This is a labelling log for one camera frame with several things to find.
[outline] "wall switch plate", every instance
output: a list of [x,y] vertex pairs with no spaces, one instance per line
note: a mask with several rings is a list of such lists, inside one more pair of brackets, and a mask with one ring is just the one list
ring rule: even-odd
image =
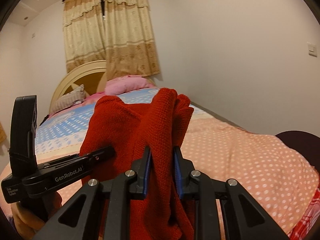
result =
[[308,43],[309,55],[318,57],[317,45]]

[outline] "human hand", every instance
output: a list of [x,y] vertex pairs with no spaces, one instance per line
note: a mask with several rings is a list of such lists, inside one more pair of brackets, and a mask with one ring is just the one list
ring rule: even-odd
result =
[[[49,218],[52,217],[62,206],[62,198],[58,192],[54,193],[52,210],[49,214]],[[44,222],[33,214],[30,210],[21,206],[20,202],[11,204],[11,211],[14,220],[14,225],[19,235],[25,239],[30,240],[43,226]]]

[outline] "silver screw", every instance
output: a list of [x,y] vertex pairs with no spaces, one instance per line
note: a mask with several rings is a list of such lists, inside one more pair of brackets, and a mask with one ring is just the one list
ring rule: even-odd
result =
[[135,172],[133,170],[128,170],[124,173],[127,177],[131,177],[135,174]]
[[96,180],[96,179],[90,179],[89,181],[88,181],[88,184],[89,184],[89,186],[95,186],[95,185],[97,185],[98,184],[98,181]]
[[228,184],[229,184],[230,186],[237,186],[238,181],[236,181],[235,179],[229,179],[229,180],[228,180]]
[[201,175],[201,172],[200,171],[197,171],[197,170],[194,170],[194,171],[191,171],[191,175],[193,177],[199,177]]

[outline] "triangular cutout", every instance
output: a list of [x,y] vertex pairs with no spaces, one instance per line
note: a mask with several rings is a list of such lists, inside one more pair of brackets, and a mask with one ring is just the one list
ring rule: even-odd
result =
[[245,221],[249,228],[261,225],[265,222],[260,212],[256,210],[256,208],[244,195],[239,195],[239,200],[244,213]]
[[86,200],[86,195],[80,195],[77,200],[59,217],[58,221],[61,224],[75,228]]

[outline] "curtain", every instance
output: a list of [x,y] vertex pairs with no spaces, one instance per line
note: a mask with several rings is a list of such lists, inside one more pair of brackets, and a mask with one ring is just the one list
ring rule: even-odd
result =
[[107,79],[158,74],[147,0],[105,0]]
[[0,143],[2,143],[7,138],[7,135],[5,134],[3,127],[0,123]]
[[101,0],[66,0],[63,33],[67,72],[84,63],[105,59]]

